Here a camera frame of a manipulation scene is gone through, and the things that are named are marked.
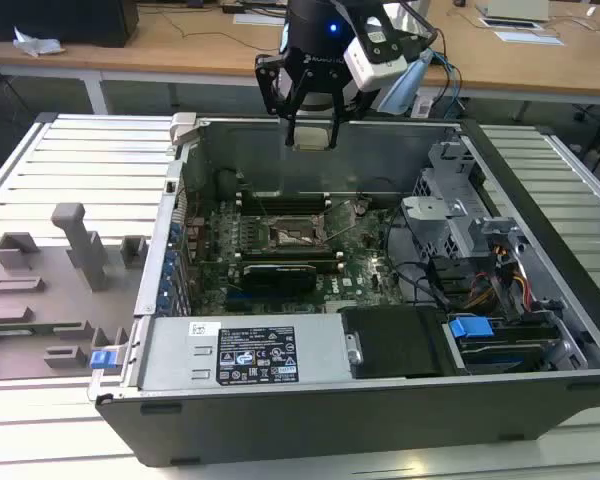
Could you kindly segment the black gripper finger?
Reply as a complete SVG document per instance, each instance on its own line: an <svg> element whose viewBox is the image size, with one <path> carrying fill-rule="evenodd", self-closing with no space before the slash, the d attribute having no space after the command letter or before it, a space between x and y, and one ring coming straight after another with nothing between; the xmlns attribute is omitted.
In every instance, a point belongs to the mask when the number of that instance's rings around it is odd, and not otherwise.
<svg viewBox="0 0 600 480"><path fill-rule="evenodd" d="M291 79L290 90L285 96L276 86L282 71ZM270 115L287 121L285 145L293 146L296 117L309 93L311 69L303 63L298 53L260 54L255 58L255 75L265 109Z"/></svg>
<svg viewBox="0 0 600 480"><path fill-rule="evenodd" d="M333 74L329 78L327 91L331 94L333 103L331 133L328 144L329 149L334 149L337 145L340 125L351 120L363 119L371 109L372 103L379 94L378 90L357 90L352 100L349 103L346 103L344 90L350 83L353 83L353 86L356 87L356 83L350 74Z"/></svg>

